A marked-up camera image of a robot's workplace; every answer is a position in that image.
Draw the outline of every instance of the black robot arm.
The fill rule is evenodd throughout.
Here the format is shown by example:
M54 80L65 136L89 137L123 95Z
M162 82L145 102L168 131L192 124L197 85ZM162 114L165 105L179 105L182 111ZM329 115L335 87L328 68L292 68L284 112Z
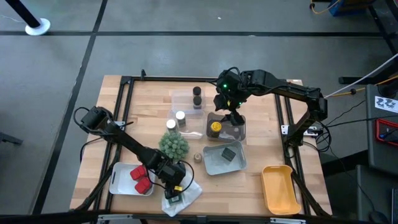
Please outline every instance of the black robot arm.
M309 88L296 85L273 76L263 70L243 71L240 74L223 71L215 80L218 95L214 103L216 111L230 110L226 115L232 125L243 125L242 116L236 111L246 102L249 96L262 96L269 93L286 96L295 100L306 102L308 109L301 119L289 126L284 142L292 146L301 146L304 132L316 121L327 118L327 100L323 98L319 88Z
M113 121L112 113L102 107L92 107L77 123L87 133L101 136L108 142L121 144L137 155L138 160L165 184L165 198L169 199L179 194L175 190L185 177L183 163L173 163L173 160L158 149L144 147Z

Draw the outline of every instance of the small jar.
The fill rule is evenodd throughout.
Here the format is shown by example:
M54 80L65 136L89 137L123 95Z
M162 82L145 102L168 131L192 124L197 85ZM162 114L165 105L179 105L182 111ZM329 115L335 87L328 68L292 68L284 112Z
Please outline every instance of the small jar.
M201 97L195 96L193 98L193 109L201 109Z
M179 128L185 127L187 123L185 121L185 113L183 111L178 111L175 114L175 118L177 119L177 124Z
M210 137L218 138L218 136L220 135L220 131L221 131L221 123L220 122L215 121L210 125Z
M173 119L170 119L166 122L166 127L169 131L177 131L177 124Z
M193 93L193 97L201 96L201 88L199 86L193 87L192 93Z

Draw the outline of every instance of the white round base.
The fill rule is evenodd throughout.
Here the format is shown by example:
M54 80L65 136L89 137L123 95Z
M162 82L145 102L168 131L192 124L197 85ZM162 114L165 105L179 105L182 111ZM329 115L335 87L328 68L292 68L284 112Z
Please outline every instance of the white round base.
M28 25L25 27L25 32L29 35L43 35L50 29L50 21L44 18L40 18L40 26L31 28Z

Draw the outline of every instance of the white cable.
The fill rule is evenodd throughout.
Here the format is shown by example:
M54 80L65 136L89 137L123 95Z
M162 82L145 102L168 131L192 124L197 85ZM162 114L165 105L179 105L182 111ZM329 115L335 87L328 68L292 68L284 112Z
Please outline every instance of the white cable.
M24 22L24 21L19 21L19 20L16 20L16 19L14 19L14 18L5 16L5 15L0 15L0 16L3 17L3 18L5 18L5 19L10 19L10 20L12 20L12 21L14 21L14 22Z
M371 73L365 75L364 77L362 77L362 78L359 79L358 81L349 84L348 86L344 86L343 88L341 88L341 89L335 91L334 93L330 93L329 95L325 96L325 98L328 98L328 97L331 96L331 95L334 95L334 94L336 94L336 93L338 93L338 92L341 92L341 91L347 89L348 87L351 87L351 86L353 86L353 85L359 83L360 81L364 80L365 78L367 78L367 77L369 77L369 76L375 74L375 73L378 72L382 67L384 67L384 66L387 65L389 62L391 62L392 60L394 60L397 56L398 56L398 54L394 55L394 56L393 56L392 58L390 58L388 61L386 61L386 62L384 62L382 65L380 65L377 69L373 70Z

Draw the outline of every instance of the red device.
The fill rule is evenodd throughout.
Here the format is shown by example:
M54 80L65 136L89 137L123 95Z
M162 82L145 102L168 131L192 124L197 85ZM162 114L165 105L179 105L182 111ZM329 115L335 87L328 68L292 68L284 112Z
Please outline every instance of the red device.
M142 178L138 184L134 187L136 191L140 194L145 194L152 187L152 183L149 181L148 177Z
M390 138L382 138L381 135L388 133L387 130L395 131L398 129L398 124L385 120L385 119L377 119L376 120L376 139L378 141L382 141L388 144L392 144L394 146L398 146L398 138L396 139L397 142L389 141Z
M130 176L133 180L139 180L140 178L143 178L147 175L147 169L141 165L138 166L137 168L133 169L130 172Z

